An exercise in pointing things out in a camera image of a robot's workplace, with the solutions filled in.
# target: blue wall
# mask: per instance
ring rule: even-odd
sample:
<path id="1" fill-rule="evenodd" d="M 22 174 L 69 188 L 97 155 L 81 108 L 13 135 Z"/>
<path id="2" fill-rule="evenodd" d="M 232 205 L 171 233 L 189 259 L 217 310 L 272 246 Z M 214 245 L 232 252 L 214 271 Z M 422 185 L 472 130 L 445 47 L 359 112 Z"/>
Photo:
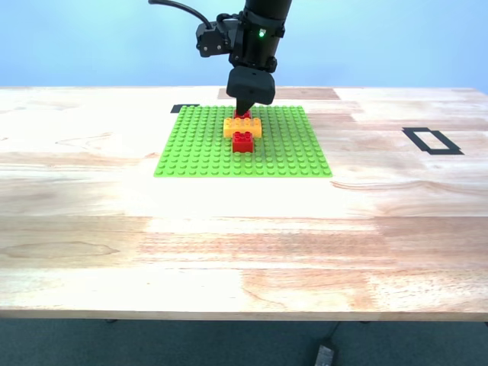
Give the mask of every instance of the blue wall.
<path id="1" fill-rule="evenodd" d="M 244 5 L 182 1 L 211 19 Z M 276 82 L 488 93 L 487 18 L 486 0 L 294 0 Z M 2 0 L 0 85 L 224 85 L 230 65 L 199 57 L 198 24 L 145 0 Z"/>

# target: red lego brick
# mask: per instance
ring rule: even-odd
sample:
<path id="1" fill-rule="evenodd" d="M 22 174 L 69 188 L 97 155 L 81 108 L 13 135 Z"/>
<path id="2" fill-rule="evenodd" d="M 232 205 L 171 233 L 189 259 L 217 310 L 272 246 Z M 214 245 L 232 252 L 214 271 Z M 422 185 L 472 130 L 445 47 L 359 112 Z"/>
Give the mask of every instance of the red lego brick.
<path id="1" fill-rule="evenodd" d="M 254 141 L 252 133 L 235 132 L 232 135 L 232 152 L 233 153 L 252 153 L 254 151 Z"/>
<path id="2" fill-rule="evenodd" d="M 247 112 L 245 112 L 242 116 L 239 116 L 237 114 L 237 111 L 234 110 L 234 118 L 241 118 L 241 119 L 244 119 L 244 118 L 252 118 L 251 117 L 251 110 L 249 109 Z"/>

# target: black cord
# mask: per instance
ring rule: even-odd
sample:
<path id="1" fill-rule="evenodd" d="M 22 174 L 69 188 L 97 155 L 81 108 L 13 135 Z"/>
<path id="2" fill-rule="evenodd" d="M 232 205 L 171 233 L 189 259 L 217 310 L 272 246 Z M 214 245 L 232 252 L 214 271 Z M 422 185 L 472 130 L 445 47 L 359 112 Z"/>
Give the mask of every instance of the black cord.
<path id="1" fill-rule="evenodd" d="M 334 334 L 336 333 L 336 330 L 338 329 L 338 327 L 342 324 L 342 322 L 335 322 L 332 330 L 329 332 L 329 334 L 327 335 L 326 337 L 326 340 L 329 340 L 329 341 L 332 341 L 332 337 L 334 336 Z"/>
<path id="2" fill-rule="evenodd" d="M 151 5 L 154 5 L 154 4 L 156 4 L 156 5 L 167 5 L 167 6 L 172 6 L 173 8 L 178 8 L 178 9 L 184 10 L 187 13 L 190 13 L 190 14 L 194 15 L 195 17 L 197 17 L 198 19 L 200 19 L 201 21 L 203 21 L 205 24 L 205 27 L 207 27 L 207 29 L 213 28 L 212 24 L 210 24 L 208 19 L 206 19 L 200 12 L 196 11 L 193 8 L 190 8 L 187 5 L 180 4 L 179 2 L 172 2 L 171 0 L 149 0 L 148 3 L 150 3 Z"/>

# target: wooden table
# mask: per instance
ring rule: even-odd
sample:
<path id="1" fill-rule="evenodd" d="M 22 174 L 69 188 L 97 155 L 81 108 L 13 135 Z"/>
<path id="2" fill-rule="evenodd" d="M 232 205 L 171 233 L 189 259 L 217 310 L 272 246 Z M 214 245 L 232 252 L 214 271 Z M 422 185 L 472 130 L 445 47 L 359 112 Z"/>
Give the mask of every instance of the wooden table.
<path id="1" fill-rule="evenodd" d="M 334 178 L 153 178 L 172 105 L 232 103 L 0 89 L 0 316 L 488 321 L 488 96 L 280 88 Z"/>

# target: green lego baseplate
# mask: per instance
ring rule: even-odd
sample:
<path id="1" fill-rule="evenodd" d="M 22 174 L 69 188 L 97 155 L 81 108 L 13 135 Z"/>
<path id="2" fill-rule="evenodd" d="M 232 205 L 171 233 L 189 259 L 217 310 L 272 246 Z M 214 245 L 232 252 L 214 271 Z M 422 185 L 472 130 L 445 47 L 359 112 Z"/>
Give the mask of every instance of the green lego baseplate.
<path id="1" fill-rule="evenodd" d="M 154 173 L 155 177 L 332 177 L 326 157 L 300 106 L 255 106 L 262 138 L 254 152 L 232 152 L 223 121 L 232 106 L 183 107 Z"/>

